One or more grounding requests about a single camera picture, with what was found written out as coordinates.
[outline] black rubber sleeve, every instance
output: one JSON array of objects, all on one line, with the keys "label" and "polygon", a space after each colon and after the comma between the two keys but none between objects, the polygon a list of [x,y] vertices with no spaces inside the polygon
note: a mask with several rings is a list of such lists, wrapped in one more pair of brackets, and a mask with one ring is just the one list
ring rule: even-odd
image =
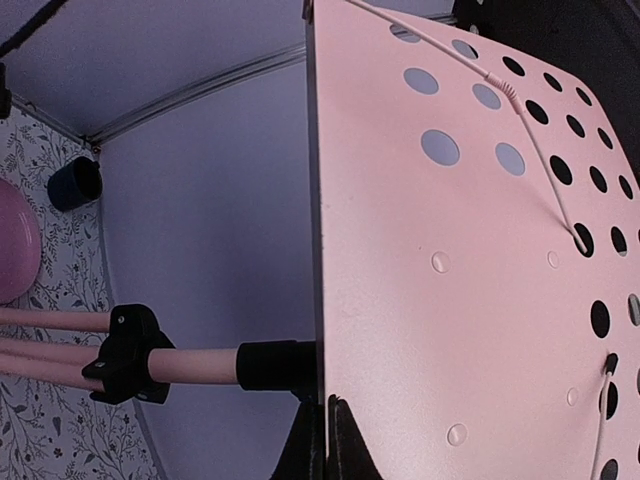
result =
[{"label": "black rubber sleeve", "polygon": [[293,391],[317,385],[315,342],[243,343],[236,358],[244,390]]}]

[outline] pink tube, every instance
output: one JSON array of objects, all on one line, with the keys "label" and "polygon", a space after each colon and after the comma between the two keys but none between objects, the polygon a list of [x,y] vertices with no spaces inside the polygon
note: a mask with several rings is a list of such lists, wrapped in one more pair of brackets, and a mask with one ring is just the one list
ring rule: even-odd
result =
[{"label": "pink tube", "polygon": [[108,312],[43,312],[0,308],[0,325],[107,333],[110,319],[111,314]]},{"label": "pink tube", "polygon": [[156,349],[149,355],[151,378],[161,383],[237,385],[237,349]]},{"label": "pink tube", "polygon": [[98,350],[99,347],[0,338],[0,353],[68,365],[87,365],[98,358]]},{"label": "pink tube", "polygon": [[81,370],[77,365],[0,354],[0,373],[19,375],[41,382],[56,383],[92,392],[104,392],[101,381],[84,378]]}]

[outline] black cap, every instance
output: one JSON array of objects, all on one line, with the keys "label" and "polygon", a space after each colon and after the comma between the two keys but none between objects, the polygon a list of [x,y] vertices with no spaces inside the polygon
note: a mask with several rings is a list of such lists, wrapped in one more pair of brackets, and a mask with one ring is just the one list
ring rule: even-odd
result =
[{"label": "black cap", "polygon": [[607,355],[607,360],[604,362],[604,371],[606,373],[611,373],[613,375],[616,372],[616,367],[618,366],[618,355],[615,353],[610,353]]}]

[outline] pink perforated panel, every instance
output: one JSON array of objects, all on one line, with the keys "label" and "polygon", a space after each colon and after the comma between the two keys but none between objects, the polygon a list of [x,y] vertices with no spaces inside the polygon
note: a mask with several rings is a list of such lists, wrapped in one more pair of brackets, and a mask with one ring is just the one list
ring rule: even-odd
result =
[{"label": "pink perforated panel", "polygon": [[384,12],[516,89],[593,250],[504,94],[387,20],[316,0],[327,396],[349,402],[386,480],[583,480],[616,352],[597,468],[640,478],[640,192],[602,107],[535,58]]}]

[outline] black clamp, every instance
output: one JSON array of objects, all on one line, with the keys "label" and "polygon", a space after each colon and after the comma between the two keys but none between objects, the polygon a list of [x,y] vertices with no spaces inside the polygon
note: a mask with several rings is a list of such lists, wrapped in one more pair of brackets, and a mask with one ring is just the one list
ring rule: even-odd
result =
[{"label": "black clamp", "polygon": [[11,92],[5,87],[6,71],[4,63],[0,63],[0,120],[11,115]]},{"label": "black clamp", "polygon": [[153,312],[144,305],[115,307],[98,358],[82,369],[82,376],[104,385],[105,392],[93,392],[91,399],[117,405],[136,397],[163,404],[171,385],[155,382],[149,374],[149,354],[156,348],[175,347]]}]

